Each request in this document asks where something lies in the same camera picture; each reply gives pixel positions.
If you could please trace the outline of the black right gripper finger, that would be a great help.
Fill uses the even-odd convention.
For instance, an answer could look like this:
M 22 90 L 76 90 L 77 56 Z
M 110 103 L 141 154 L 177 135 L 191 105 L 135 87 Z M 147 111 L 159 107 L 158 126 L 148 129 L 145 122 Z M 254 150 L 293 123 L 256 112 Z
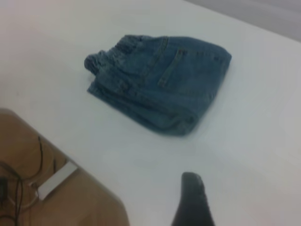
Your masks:
M 181 177 L 181 197 L 172 221 L 173 226 L 214 226 L 205 185 L 202 178 L 193 172 L 184 172 Z

